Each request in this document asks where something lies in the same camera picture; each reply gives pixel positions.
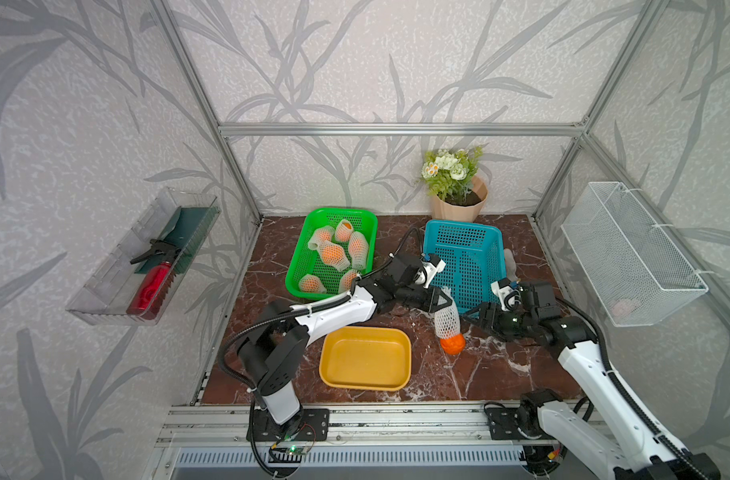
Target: white flower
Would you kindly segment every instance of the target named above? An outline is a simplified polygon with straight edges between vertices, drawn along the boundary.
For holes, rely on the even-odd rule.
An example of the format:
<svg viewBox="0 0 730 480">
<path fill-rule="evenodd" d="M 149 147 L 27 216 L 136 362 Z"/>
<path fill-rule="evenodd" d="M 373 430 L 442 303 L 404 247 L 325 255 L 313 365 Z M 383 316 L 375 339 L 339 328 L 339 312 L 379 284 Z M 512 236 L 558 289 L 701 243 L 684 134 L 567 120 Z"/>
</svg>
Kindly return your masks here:
<svg viewBox="0 0 730 480">
<path fill-rule="evenodd" d="M 439 167 L 437 167 L 437 164 L 435 163 L 428 163 L 423 165 L 423 169 L 421 170 L 421 176 L 424 178 L 431 178 L 437 175 L 437 172 L 439 171 Z"/>
<path fill-rule="evenodd" d="M 444 154 L 442 157 L 434 159 L 434 162 L 443 170 L 450 170 L 453 168 L 453 165 L 459 162 L 459 159 L 457 159 L 453 154 Z"/>
<path fill-rule="evenodd" d="M 466 170 L 463 165 L 457 164 L 450 169 L 450 178 L 453 178 L 454 180 L 463 180 L 466 178 L 466 174 L 468 172 L 469 171 Z"/>
</svg>

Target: clear plastic shelf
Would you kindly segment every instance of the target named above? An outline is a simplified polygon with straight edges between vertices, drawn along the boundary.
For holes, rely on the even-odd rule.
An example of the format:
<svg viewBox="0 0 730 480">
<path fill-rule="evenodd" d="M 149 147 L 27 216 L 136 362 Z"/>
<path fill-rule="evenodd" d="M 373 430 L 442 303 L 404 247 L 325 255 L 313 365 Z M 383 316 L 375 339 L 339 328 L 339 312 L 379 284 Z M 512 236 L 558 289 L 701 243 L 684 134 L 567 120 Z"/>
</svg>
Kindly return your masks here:
<svg viewBox="0 0 730 480">
<path fill-rule="evenodd" d="M 191 262 L 205 242 L 207 234 L 221 213 L 212 194 L 189 194 L 163 188 L 141 218 L 130 228 L 120 244 L 88 279 L 66 310 L 90 325 L 156 325 L 176 293 Z M 178 212 L 188 208 L 204 209 L 191 235 L 172 261 L 149 306 L 135 314 L 128 313 L 146 274 L 130 260 L 149 249 L 150 240 L 159 239 Z"/>
</svg>

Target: black mounting bracket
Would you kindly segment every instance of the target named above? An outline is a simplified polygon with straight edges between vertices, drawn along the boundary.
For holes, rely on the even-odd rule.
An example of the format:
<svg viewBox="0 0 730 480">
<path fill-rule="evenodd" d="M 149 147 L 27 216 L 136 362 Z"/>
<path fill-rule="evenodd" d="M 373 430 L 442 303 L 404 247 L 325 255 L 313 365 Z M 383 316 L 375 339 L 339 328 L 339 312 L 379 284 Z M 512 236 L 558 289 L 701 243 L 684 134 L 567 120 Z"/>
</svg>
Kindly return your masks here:
<svg viewBox="0 0 730 480">
<path fill-rule="evenodd" d="M 495 405 L 485 407 L 491 440 L 553 440 L 554 437 L 542 434 L 537 438 L 524 436 L 517 425 L 517 407 L 502 408 Z"/>
<path fill-rule="evenodd" d="M 299 430 L 298 435 L 289 442 L 321 442 L 327 440 L 328 423 L 331 419 L 331 411 L 327 408 L 303 408 L 301 410 L 301 420 L 299 425 L 304 423 L 309 427 L 303 427 Z M 248 431 L 247 440 L 252 436 L 256 438 L 256 442 L 276 442 L 278 437 L 277 424 L 269 414 L 268 410 L 256 410 L 253 412 L 253 429 Z"/>
</svg>

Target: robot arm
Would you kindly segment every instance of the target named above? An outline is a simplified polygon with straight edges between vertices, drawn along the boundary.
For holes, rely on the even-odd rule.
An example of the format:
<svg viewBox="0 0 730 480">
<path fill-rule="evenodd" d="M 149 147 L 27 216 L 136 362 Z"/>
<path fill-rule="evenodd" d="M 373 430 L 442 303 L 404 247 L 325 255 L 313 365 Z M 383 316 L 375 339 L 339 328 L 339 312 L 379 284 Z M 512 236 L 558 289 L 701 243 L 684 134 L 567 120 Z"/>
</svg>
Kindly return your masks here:
<svg viewBox="0 0 730 480">
<path fill-rule="evenodd" d="M 257 323 L 286 316 L 250 331 L 235 348 L 255 383 L 255 398 L 271 414 L 279 432 L 293 431 L 301 404 L 291 380 L 307 346 L 342 326 L 369 320 L 397 303 L 435 312 L 452 302 L 432 279 L 445 267 L 437 255 L 395 255 L 382 270 L 365 276 L 355 287 L 329 299 L 303 305 L 275 301 Z"/>
<path fill-rule="evenodd" d="M 523 395 L 517 420 L 524 435 L 553 436 L 598 478 L 716 480 L 720 477 L 709 457 L 688 452 L 683 442 L 658 421 L 615 371 L 607 352 L 603 355 L 601 331 L 595 326 L 589 329 L 576 316 L 562 317 L 550 283 L 523 282 L 516 288 L 521 303 L 513 310 L 498 304 L 483 304 L 479 318 L 466 320 L 499 336 L 530 337 L 544 346 L 581 386 L 618 443 L 590 427 L 548 389 Z"/>
</svg>

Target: flower pot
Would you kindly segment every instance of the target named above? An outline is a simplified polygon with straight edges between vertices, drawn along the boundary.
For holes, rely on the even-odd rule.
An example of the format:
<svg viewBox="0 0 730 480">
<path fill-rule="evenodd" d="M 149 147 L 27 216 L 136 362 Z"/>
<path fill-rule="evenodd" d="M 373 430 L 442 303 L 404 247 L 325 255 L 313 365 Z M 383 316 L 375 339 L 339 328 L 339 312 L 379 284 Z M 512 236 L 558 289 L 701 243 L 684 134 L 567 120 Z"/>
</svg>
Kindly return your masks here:
<svg viewBox="0 0 730 480">
<path fill-rule="evenodd" d="M 472 191 L 477 194 L 480 201 L 472 206 L 457 206 L 443 202 L 436 195 L 430 200 L 432 205 L 432 218 L 435 220 L 455 220 L 457 222 L 473 222 L 479 211 L 483 209 L 485 200 L 488 199 L 488 187 L 478 176 L 472 178 Z"/>
</svg>

